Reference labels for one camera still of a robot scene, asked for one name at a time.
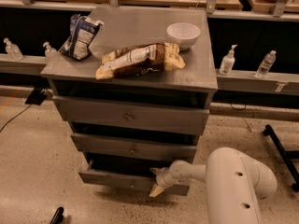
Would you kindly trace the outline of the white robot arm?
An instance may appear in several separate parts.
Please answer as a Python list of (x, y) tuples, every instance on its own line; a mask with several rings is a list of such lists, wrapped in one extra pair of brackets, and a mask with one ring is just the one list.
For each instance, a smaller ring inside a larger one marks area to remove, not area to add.
[(151, 171), (156, 175), (152, 197), (175, 185), (204, 182), (209, 224), (263, 224), (258, 201), (278, 188), (268, 166), (230, 147), (215, 149), (205, 164), (174, 161)]

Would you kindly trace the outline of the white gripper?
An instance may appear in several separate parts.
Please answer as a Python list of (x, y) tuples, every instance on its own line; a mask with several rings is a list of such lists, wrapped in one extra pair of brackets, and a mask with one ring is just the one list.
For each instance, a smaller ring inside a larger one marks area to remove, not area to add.
[(176, 179), (172, 176), (169, 168), (149, 168), (149, 170), (156, 175), (156, 184), (153, 185), (149, 194), (150, 197), (155, 198), (175, 185)]

